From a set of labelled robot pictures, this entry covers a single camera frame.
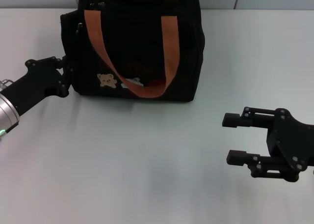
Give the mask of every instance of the white table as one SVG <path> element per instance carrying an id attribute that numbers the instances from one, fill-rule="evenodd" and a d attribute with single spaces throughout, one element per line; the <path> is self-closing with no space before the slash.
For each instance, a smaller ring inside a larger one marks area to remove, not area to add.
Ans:
<path id="1" fill-rule="evenodd" d="M 62 57 L 65 9 L 0 10 L 0 78 Z M 230 149 L 268 155 L 266 130 L 221 127 L 244 106 L 314 123 L 314 11 L 203 11 L 196 98 L 47 98 L 0 144 L 3 224 L 312 224 L 313 168 L 253 179 Z"/>

